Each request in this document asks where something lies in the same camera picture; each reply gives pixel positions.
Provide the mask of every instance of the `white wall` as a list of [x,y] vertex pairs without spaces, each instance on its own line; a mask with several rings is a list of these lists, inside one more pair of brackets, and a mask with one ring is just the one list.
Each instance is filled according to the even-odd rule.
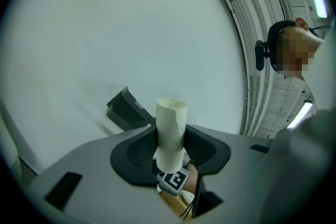
[[177,98],[189,124],[240,131],[244,62],[221,0],[13,0],[1,30],[2,99],[37,171],[105,137],[76,101],[104,117],[125,86],[152,115]]

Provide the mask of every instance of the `hand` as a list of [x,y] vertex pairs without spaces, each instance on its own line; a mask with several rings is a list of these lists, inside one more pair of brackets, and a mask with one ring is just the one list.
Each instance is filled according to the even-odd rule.
[[184,190],[189,191],[190,193],[196,193],[196,185],[197,185],[197,177],[198,171],[196,170],[195,166],[192,164],[188,164],[187,170],[191,172],[191,175],[188,178],[187,183],[184,185]]

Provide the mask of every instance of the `white cylinder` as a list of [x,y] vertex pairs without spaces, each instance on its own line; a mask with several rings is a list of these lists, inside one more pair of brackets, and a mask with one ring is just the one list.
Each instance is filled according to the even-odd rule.
[[156,164],[164,173],[174,174],[182,167],[186,119],[186,103],[168,98],[156,101]]

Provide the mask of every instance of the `curved white backdrop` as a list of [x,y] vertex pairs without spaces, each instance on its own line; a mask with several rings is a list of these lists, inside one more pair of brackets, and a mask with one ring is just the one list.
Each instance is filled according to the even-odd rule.
[[221,0],[12,0],[0,39],[1,97],[39,172],[105,137],[96,118],[125,86],[153,116],[176,98],[188,124],[240,132],[243,55]]

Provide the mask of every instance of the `person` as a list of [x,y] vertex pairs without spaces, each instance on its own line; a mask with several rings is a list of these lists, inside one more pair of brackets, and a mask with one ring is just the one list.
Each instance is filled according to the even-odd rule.
[[189,191],[190,193],[196,194],[196,186],[197,186],[197,177],[198,171],[196,167],[191,163],[188,164],[187,170],[191,173],[187,182],[185,183],[183,189]]
[[[304,19],[283,20],[269,28],[267,42],[263,43],[269,52],[262,55],[262,62],[264,57],[270,58],[274,71],[282,73],[285,77],[295,77],[304,81],[302,71],[308,70],[309,65],[313,63],[315,52],[322,43],[323,40]],[[260,55],[257,54],[256,50],[256,58],[260,59]]]

